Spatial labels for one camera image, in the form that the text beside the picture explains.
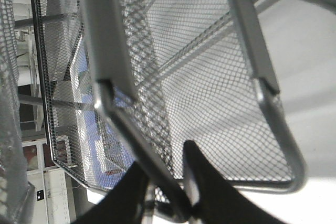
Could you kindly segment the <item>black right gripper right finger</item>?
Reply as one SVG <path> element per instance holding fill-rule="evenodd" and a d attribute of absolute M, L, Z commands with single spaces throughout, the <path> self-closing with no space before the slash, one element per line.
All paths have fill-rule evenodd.
<path fill-rule="evenodd" d="M 226 181 L 191 140 L 183 145 L 183 172 L 189 223 L 283 223 Z"/>

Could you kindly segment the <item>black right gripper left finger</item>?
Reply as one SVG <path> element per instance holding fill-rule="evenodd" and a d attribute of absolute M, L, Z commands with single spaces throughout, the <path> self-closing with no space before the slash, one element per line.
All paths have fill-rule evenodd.
<path fill-rule="evenodd" d="M 149 178 L 134 162 L 102 201 L 74 223 L 141 223 Z"/>

